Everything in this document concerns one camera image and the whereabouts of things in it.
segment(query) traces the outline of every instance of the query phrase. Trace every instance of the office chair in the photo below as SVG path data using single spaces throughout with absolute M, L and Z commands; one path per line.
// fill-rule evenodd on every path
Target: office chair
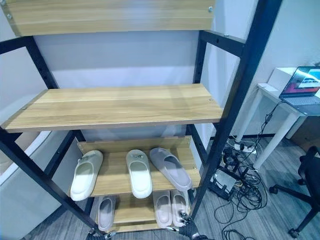
M 320 154 L 320 148 L 316 146 L 310 147 L 306 155 L 300 157 L 301 165 L 298 170 L 298 174 L 301 176 L 301 179 L 298 180 L 298 184 L 306 185 L 310 196 L 278 184 L 269 188 L 269 192 L 271 194 L 277 194 L 278 190 L 280 190 L 311 205 L 310 212 L 306 215 L 298 228 L 292 228 L 289 230 L 288 233 L 294 239 L 299 236 L 299 233 L 314 218 L 314 216 L 320 212 L 320 158 L 315 156 L 316 153 Z

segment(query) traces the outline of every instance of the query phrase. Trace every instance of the chair wheel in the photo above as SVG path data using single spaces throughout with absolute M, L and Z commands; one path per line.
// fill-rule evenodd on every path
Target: chair wheel
M 296 230 L 294 230 L 293 228 L 291 228 L 288 232 L 288 234 L 290 234 L 290 236 L 293 239 L 296 239 L 299 236 L 299 232 L 297 232 Z
M 299 179 L 297 182 L 299 185 L 306 185 L 303 179 Z
M 274 186 L 271 186 L 269 188 L 269 193 L 271 194 L 277 194 L 278 193 L 278 188 L 275 188 Z

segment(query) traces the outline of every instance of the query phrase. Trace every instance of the desk leg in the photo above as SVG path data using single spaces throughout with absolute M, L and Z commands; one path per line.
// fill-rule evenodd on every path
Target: desk leg
M 300 126 L 304 123 L 304 121 L 307 119 L 306 116 L 301 116 L 298 118 L 298 120 L 293 124 L 291 129 L 288 131 L 288 133 L 285 135 L 286 139 L 290 139 L 295 132 L 300 128 Z
M 246 117 L 245 117 L 245 119 L 243 121 L 243 124 L 242 124 L 242 126 L 240 128 L 240 131 L 236 135 L 235 141 L 237 143 L 240 143 L 242 137 L 244 136 L 245 131 L 247 130 L 247 127 L 248 127 L 252 117 L 254 116 L 259 103 L 261 102 L 262 96 L 263 96 L 262 93 L 260 92 L 260 90 L 258 90 L 254 100 L 252 101 L 252 104 L 251 104 L 251 107 L 249 108 L 249 111 L 246 112 Z
M 292 125 L 297 121 L 299 116 L 295 113 L 290 113 L 286 118 L 282 126 L 276 132 L 274 137 L 269 142 L 268 146 L 263 150 L 262 154 L 258 157 L 256 162 L 253 164 L 253 168 L 259 169 L 261 165 L 265 162 L 265 160 L 269 157 L 272 151 L 276 148 L 276 146 L 280 143 L 280 141 L 284 138 L 286 133 L 290 130 Z

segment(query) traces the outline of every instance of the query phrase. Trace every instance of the laptop keyboard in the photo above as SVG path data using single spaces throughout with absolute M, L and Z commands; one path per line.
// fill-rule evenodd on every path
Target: laptop keyboard
M 292 105 L 311 105 L 320 104 L 320 98 L 316 96 L 305 96 L 305 97 L 288 97 L 285 99 Z

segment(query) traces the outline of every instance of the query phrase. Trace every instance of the white slipper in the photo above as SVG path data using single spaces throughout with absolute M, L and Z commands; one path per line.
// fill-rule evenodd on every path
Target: white slipper
M 190 176 L 180 164 L 178 158 L 171 152 L 156 147 L 150 151 L 150 160 L 176 189 L 187 191 L 192 188 Z
M 154 191 L 152 195 L 156 223 L 165 229 L 172 223 L 170 191 Z
M 126 155 L 131 190 L 137 199 L 144 199 L 152 192 L 152 179 L 147 155 L 141 150 L 131 150 Z
M 92 150 L 78 160 L 70 189 L 72 200 L 81 201 L 90 196 L 94 190 L 103 158 L 100 151 Z
M 189 198 L 187 191 L 171 190 L 172 222 L 176 227 L 182 227 L 180 213 L 190 213 Z
M 100 231 L 107 232 L 114 224 L 116 196 L 103 196 L 99 198 L 98 227 Z

